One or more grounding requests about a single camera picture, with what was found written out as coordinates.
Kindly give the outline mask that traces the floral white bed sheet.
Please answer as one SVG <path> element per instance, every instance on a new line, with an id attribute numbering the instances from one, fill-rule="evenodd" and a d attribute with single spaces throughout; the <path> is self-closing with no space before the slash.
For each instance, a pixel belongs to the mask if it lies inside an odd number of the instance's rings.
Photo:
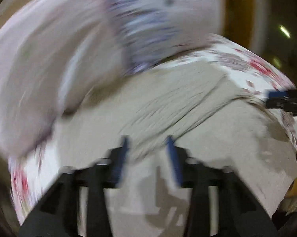
<path id="1" fill-rule="evenodd" d="M 163 67 L 186 66 L 207 60 L 227 72 L 231 80 L 259 100 L 269 90 L 294 88 L 294 83 L 272 64 L 235 42 L 220 35 L 210 38 L 208 48 L 168 59 Z M 53 141 L 36 148 L 27 156 L 9 160 L 11 198 L 20 224 L 41 198 L 60 169 L 56 145 Z"/>

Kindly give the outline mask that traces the pink floral pillow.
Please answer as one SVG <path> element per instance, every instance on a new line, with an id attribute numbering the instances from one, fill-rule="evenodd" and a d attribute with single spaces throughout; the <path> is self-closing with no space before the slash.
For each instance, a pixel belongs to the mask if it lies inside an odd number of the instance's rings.
<path id="1" fill-rule="evenodd" d="M 52 132 L 96 85 L 126 72 L 105 0 L 32 0 L 0 29 L 0 156 Z"/>

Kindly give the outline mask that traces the lavender print pillow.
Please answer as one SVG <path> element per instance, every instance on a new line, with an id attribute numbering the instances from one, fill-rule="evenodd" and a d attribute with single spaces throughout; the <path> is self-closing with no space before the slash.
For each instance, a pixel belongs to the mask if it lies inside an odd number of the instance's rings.
<path id="1" fill-rule="evenodd" d="M 223 28 L 223 0 L 106 0 L 129 73 L 201 48 Z"/>

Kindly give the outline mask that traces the beige cable knit sweater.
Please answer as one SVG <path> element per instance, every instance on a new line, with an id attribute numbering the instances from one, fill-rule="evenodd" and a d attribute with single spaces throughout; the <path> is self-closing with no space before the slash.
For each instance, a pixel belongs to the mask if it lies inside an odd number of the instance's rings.
<path id="1" fill-rule="evenodd" d="M 204 62 L 152 69 L 96 89 L 54 128 L 61 166 L 82 168 L 128 136 L 122 186 L 106 192 L 114 236 L 180 236 L 189 191 L 178 189 L 166 139 L 214 168 L 231 166 L 269 215 L 297 176 L 275 110 Z"/>

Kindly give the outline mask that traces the wooden bed headboard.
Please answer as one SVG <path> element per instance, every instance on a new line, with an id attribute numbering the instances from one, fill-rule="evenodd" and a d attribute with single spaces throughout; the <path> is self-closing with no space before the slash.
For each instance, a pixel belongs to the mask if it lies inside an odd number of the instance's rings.
<path id="1" fill-rule="evenodd" d="M 224 0 L 224 36 L 261 55 L 265 48 L 270 0 Z"/>

